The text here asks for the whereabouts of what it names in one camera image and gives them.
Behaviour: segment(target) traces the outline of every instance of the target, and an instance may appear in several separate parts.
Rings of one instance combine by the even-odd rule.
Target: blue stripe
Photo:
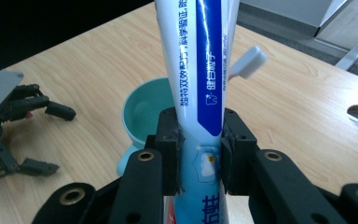
[[[197,0],[198,122],[211,135],[222,130],[221,2]]]

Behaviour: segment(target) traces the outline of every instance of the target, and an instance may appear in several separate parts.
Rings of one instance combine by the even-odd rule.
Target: wooden tabletop
[[[309,180],[339,194],[358,182],[358,77],[237,26],[231,61],[258,45],[268,62],[249,79],[234,78],[227,107],[250,127],[261,148],[286,153]],[[36,110],[6,123],[3,141],[15,158],[59,164],[50,177],[0,179],[0,223],[30,223],[56,189],[86,182],[99,189],[117,179],[131,144],[121,122],[126,97],[166,70],[154,4],[141,7],[52,49],[14,64],[22,84],[37,83],[51,101],[71,106],[73,121]],[[246,197],[227,196],[230,223],[251,220]]]

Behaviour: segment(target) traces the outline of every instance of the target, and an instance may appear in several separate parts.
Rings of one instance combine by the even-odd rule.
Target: blue and white tube
[[[181,145],[180,191],[167,223],[228,223],[220,139],[239,0],[156,0]]]

